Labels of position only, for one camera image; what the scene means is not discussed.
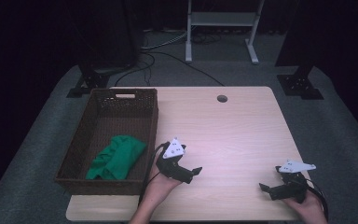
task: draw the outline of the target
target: green towel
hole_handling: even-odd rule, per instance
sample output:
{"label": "green towel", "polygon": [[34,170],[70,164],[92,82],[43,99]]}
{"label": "green towel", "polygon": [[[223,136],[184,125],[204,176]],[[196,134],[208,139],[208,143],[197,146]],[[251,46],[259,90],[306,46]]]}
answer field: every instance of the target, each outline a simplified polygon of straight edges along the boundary
{"label": "green towel", "polygon": [[92,161],[86,179],[125,179],[145,146],[129,135],[112,137],[110,145]]}

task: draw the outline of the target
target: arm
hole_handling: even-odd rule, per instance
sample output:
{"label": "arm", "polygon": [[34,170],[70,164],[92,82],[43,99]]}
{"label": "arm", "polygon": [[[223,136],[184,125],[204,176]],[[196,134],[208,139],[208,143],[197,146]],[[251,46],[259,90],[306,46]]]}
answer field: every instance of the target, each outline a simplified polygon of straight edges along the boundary
{"label": "arm", "polygon": [[326,224],[322,203],[318,197],[307,190],[306,198],[303,203],[298,203],[294,199],[282,199],[289,207],[294,209],[306,224]]}
{"label": "arm", "polygon": [[133,214],[130,224],[145,224],[149,223],[155,209],[168,197],[170,192],[182,182],[168,178],[167,176],[158,172],[158,167],[153,164],[150,171],[150,177],[153,178],[145,190],[145,196],[139,204],[138,209]]}

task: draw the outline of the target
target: table top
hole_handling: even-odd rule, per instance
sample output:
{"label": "table top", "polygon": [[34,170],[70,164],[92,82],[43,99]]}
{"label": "table top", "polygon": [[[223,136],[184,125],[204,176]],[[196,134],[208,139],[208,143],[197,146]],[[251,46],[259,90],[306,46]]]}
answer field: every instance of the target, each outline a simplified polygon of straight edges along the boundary
{"label": "table top", "polygon": [[[152,216],[156,221],[295,220],[281,201],[272,201],[259,183],[282,184],[276,165],[302,161],[272,90],[268,87],[156,87],[156,146],[177,137],[186,145],[179,164],[202,166]],[[227,97],[225,103],[217,100]],[[69,220],[126,221],[138,196],[74,195]]]}

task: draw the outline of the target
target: table hole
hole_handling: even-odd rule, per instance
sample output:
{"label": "table hole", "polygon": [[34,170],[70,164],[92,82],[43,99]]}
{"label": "table hole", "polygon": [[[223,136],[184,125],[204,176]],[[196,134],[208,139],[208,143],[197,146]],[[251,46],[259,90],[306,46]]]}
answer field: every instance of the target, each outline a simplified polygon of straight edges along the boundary
{"label": "table hole", "polygon": [[217,101],[220,103],[225,103],[227,102],[228,98],[225,95],[218,95],[217,96]]}

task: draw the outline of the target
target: cable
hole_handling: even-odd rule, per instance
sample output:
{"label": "cable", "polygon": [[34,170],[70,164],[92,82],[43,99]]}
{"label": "cable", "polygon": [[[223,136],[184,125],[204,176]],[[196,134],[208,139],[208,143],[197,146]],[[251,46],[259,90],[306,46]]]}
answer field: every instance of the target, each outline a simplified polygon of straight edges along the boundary
{"label": "cable", "polygon": [[313,194],[315,194],[322,203],[322,207],[324,208],[324,217],[326,218],[326,221],[328,222],[328,206],[327,206],[327,201],[325,199],[325,197],[322,195],[321,192],[319,192],[318,190],[312,188],[312,187],[308,187],[308,190],[310,192],[312,192]]}
{"label": "cable", "polygon": [[124,74],[124,75],[121,76],[118,80],[116,80],[115,87],[117,86],[118,82],[119,82],[122,78],[126,77],[126,76],[129,75],[129,74],[136,73],[136,72],[139,72],[139,71],[143,71],[143,70],[145,70],[145,69],[147,69],[147,68],[150,68],[150,67],[155,63],[156,59],[153,57],[153,55],[150,55],[150,54],[147,54],[147,53],[143,53],[143,54],[150,56],[150,57],[152,58],[152,60],[153,60],[152,63],[151,63],[151,64],[148,64],[148,63],[147,63],[148,66],[146,66],[146,67],[144,67],[144,68],[136,69],[136,70],[133,70],[133,71],[130,71],[130,72]]}
{"label": "cable", "polygon": [[[203,6],[202,6],[203,9],[205,9],[205,3],[206,3],[206,1],[204,1],[204,3],[203,3]],[[214,1],[213,5],[211,6],[211,8],[208,9],[208,11],[213,11],[213,9],[216,7],[216,5],[217,5],[217,0]]]}
{"label": "cable", "polygon": [[109,71],[109,72],[102,72],[102,73],[98,73],[98,75],[103,76],[103,77],[111,77],[113,75],[116,74],[120,74],[122,72],[128,71],[132,68],[132,65],[128,65],[126,67],[120,67],[114,71]]}
{"label": "cable", "polygon": [[152,78],[152,69],[149,66],[150,64],[148,64],[146,62],[140,62],[140,63],[145,63],[146,64],[146,69],[149,70],[149,78],[146,79],[147,73],[146,73],[146,69],[144,69],[144,81],[145,81],[146,85],[149,87],[150,86],[150,78]]}
{"label": "cable", "polygon": [[163,47],[163,46],[172,44],[172,43],[174,43],[174,42],[176,42],[176,41],[179,41],[179,40],[182,39],[183,37],[186,37],[186,35],[187,35],[187,32],[184,32],[182,35],[179,35],[179,36],[175,37],[174,39],[171,39],[171,40],[169,40],[169,41],[166,41],[166,42],[164,42],[164,43],[162,43],[162,44],[159,44],[159,45],[156,45],[156,46],[152,46],[152,47],[141,47],[141,49],[149,49],[149,50],[151,50],[151,49],[160,48],[160,47]]}
{"label": "cable", "polygon": [[209,75],[209,74],[207,74],[207,73],[205,73],[205,72],[199,70],[198,68],[196,68],[196,67],[194,67],[194,66],[192,66],[192,65],[190,65],[190,64],[188,64],[188,63],[186,63],[186,62],[184,62],[184,61],[182,61],[182,60],[180,60],[180,59],[178,59],[178,58],[176,58],[175,56],[172,56],[171,54],[164,53],[164,52],[159,52],[159,51],[149,51],[148,53],[149,53],[149,54],[153,54],[153,53],[155,53],[155,54],[163,54],[163,55],[172,57],[172,58],[174,58],[175,60],[179,61],[180,63],[183,63],[183,64],[185,64],[186,66],[188,66],[188,67],[190,67],[190,68],[192,68],[192,69],[194,69],[194,70],[196,70],[196,71],[198,71],[198,72],[201,72],[203,75],[205,75],[205,76],[207,76],[207,77],[213,79],[213,80],[214,80],[215,82],[217,82],[219,85],[225,86],[223,83],[221,83],[220,81],[218,81],[216,78],[212,77],[211,75]]}
{"label": "cable", "polygon": [[146,175],[145,175],[145,178],[144,178],[144,183],[142,185],[141,194],[139,195],[138,206],[139,206],[139,204],[141,203],[142,199],[145,196],[145,191],[146,191],[147,185],[150,183],[150,181],[152,181],[153,178],[155,178],[159,174],[159,172],[158,172],[158,174],[156,174],[155,176],[153,176],[153,178],[151,178],[149,180],[150,171],[152,170],[152,166],[153,166],[154,160],[156,158],[156,154],[162,147],[167,147],[169,144],[170,144],[170,142],[163,143],[163,144],[159,145],[154,150],[153,155],[150,158],[149,163],[147,164]]}
{"label": "cable", "polygon": [[210,45],[219,42],[220,40],[222,40],[221,35],[217,35],[217,38],[214,38],[212,35],[194,35],[191,42],[199,45]]}
{"label": "cable", "polygon": [[306,179],[306,180],[309,181],[310,183],[312,183],[318,189],[318,191],[322,194],[322,196],[324,196],[324,192],[314,181],[312,181],[310,179]]}

